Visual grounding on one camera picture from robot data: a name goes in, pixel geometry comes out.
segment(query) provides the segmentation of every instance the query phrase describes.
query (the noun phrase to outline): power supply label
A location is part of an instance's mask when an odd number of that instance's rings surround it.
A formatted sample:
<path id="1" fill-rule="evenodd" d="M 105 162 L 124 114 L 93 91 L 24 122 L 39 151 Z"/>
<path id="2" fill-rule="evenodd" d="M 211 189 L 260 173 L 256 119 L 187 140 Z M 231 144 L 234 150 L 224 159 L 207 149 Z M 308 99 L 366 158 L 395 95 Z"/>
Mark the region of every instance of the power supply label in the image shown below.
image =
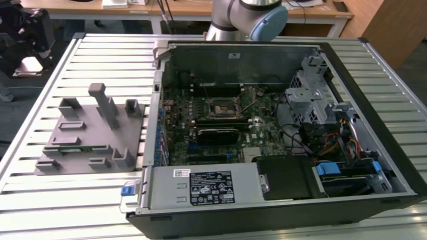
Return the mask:
<path id="1" fill-rule="evenodd" d="M 190 174 L 190 203 L 194 206 L 234 204 L 232 172 L 192 172 Z"/>

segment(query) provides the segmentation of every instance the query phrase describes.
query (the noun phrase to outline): blue connector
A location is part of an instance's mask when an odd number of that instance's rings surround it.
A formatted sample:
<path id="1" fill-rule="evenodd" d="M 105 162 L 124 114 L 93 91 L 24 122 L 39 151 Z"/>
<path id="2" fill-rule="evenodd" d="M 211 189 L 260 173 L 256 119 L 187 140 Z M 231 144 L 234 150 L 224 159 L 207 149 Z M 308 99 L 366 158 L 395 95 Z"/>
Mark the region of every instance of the blue connector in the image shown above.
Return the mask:
<path id="1" fill-rule="evenodd" d="M 342 173 L 339 165 L 335 162 L 323 162 L 318 166 L 315 166 L 315 169 L 319 176 Z"/>
<path id="2" fill-rule="evenodd" d="M 382 165 L 378 161 L 372 162 L 372 166 L 375 168 L 375 171 L 379 173 L 383 169 L 382 169 Z"/>
<path id="3" fill-rule="evenodd" d="M 162 108 L 159 108 L 159 115 L 158 115 L 158 119 L 160 120 L 162 118 L 163 118 L 163 109 Z"/>
<path id="4" fill-rule="evenodd" d="M 134 196 L 135 195 L 135 186 L 123 186 L 120 195 L 122 195 L 122 197 Z"/>
<path id="5" fill-rule="evenodd" d="M 231 159 L 232 159 L 232 156 L 234 156 L 235 154 L 234 153 L 227 153 L 226 154 L 226 156 L 227 156 L 227 161 L 230 161 Z"/>

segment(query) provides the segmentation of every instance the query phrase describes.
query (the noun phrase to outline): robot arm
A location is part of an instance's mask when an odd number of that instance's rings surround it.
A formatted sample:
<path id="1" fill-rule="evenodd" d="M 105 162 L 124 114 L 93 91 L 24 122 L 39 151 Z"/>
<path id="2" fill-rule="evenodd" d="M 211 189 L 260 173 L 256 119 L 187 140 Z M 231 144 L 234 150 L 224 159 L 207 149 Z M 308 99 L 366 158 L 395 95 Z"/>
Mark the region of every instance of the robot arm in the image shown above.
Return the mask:
<path id="1" fill-rule="evenodd" d="M 17 1 L 0 0 L 0 71 L 12 76 L 27 57 L 36 58 L 40 70 L 48 68 L 53 42 L 48 11 L 24 9 Z"/>
<path id="2" fill-rule="evenodd" d="M 282 0 L 215 0 L 208 41 L 271 41 L 288 20 Z"/>

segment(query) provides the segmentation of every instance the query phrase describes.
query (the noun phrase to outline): table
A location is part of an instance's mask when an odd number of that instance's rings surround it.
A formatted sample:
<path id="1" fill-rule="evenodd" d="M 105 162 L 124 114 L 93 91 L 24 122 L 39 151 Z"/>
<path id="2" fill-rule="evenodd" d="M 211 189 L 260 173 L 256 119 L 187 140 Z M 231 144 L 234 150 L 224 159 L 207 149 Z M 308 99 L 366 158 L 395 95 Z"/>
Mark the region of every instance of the table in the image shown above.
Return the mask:
<path id="1" fill-rule="evenodd" d="M 146 240 L 119 210 L 122 185 L 142 177 L 124 173 L 33 175 L 41 149 L 57 123 L 63 97 L 96 104 L 91 83 L 104 83 L 116 104 L 126 99 L 151 103 L 156 40 L 202 40 L 200 35 L 87 34 L 73 39 L 0 162 L 1 240 Z M 427 180 L 427 109 L 368 43 L 356 38 L 279 37 L 275 41 L 331 44 L 396 141 Z M 336 90 L 344 100 L 343 88 Z M 144 112 L 144 128 L 148 125 Z M 146 129 L 139 153 L 144 153 Z M 204 240 L 342 240 L 427 238 L 427 207 L 416 204 L 386 211 L 355 224 L 207 236 Z"/>
<path id="2" fill-rule="evenodd" d="M 24 8 L 45 9 L 51 19 L 84 20 L 150 20 L 154 1 L 148 5 L 130 4 L 128 8 L 103 9 L 103 0 L 20 0 Z"/>
<path id="3" fill-rule="evenodd" d="M 168 1 L 171 12 L 176 21 L 211 21 L 210 2 L 194 0 Z M 91 2 L 75 2 L 69 0 L 21 0 L 25 8 L 47 9 L 52 19 L 85 19 L 85 20 L 150 20 L 154 34 L 162 34 L 162 15 L 156 0 L 148 5 L 134 5 L 128 8 L 103 9 L 101 0 Z M 348 19 L 354 17 L 351 12 L 339 12 L 332 0 L 327 3 L 303 9 L 288 11 L 288 23 L 292 24 L 328 24 L 332 28 L 328 37 L 338 38 Z"/>
<path id="4" fill-rule="evenodd" d="M 176 21 L 211 21 L 212 4 L 206 2 L 206 0 L 170 0 L 168 4 Z M 160 28 L 160 13 L 160 8 L 158 4 L 155 4 L 151 9 L 151 15 L 154 15 L 151 18 L 152 29 Z M 348 19 L 352 17 L 354 14 L 351 12 L 339 12 L 334 6 L 332 0 L 327 0 L 326 4 L 308 7 L 304 11 L 300 8 L 290 10 L 287 22 L 290 24 L 332 25 L 327 37 L 338 38 Z"/>

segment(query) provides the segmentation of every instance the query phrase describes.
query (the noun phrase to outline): aluminum extrusion table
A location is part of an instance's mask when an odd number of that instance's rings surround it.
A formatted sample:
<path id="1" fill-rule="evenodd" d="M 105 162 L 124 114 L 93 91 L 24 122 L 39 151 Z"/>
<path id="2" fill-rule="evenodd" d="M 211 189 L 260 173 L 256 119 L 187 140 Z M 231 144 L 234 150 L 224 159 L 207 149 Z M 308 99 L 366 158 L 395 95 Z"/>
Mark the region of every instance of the aluminum extrusion table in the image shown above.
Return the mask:
<path id="1" fill-rule="evenodd" d="M 143 240 L 144 235 L 120 212 L 120 188 L 140 177 L 140 171 L 75 175 L 33 175 L 56 125 L 61 97 L 77 97 L 95 104 L 88 95 L 91 83 L 107 85 L 105 94 L 116 104 L 135 98 L 150 104 L 155 69 L 155 40 L 202 40 L 202 36 L 87 34 L 73 39 L 45 84 L 40 97 L 0 162 L 0 239 Z M 292 41 L 319 41 L 294 37 Z M 416 169 L 427 179 L 427 109 L 368 43 L 358 39 L 320 38 L 340 57 L 362 91 L 372 103 Z M 338 87 L 343 99 L 348 99 Z M 139 152 L 144 153 L 146 130 Z M 142 169 L 143 156 L 138 158 Z M 316 226 L 280 231 L 250 232 L 198 239 L 284 238 L 427 239 L 427 205 L 395 209 L 360 223 Z"/>

